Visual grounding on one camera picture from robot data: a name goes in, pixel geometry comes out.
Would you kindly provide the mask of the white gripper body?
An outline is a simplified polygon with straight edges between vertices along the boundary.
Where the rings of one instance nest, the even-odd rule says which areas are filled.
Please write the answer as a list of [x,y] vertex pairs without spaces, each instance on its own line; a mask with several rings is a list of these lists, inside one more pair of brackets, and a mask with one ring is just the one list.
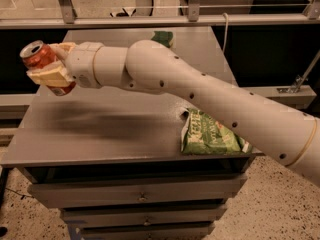
[[76,45],[65,60],[65,65],[74,81],[82,88],[101,88],[95,77],[94,60],[102,43],[84,42]]

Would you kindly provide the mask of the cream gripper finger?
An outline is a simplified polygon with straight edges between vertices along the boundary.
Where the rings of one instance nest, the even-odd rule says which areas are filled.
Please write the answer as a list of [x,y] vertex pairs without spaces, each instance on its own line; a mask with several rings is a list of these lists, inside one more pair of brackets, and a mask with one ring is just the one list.
[[57,58],[60,60],[65,60],[73,48],[76,47],[74,42],[62,42],[62,43],[52,43],[50,48],[54,51]]
[[38,85],[51,87],[68,87],[73,78],[61,62],[54,62],[42,69],[27,71],[28,77]]

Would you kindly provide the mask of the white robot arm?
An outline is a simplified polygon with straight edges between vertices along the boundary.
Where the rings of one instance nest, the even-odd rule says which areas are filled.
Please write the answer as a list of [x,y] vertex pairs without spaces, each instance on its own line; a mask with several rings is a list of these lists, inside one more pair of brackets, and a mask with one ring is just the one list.
[[164,45],[34,41],[20,57],[38,85],[169,93],[180,97],[279,164],[320,185],[320,119],[202,73]]

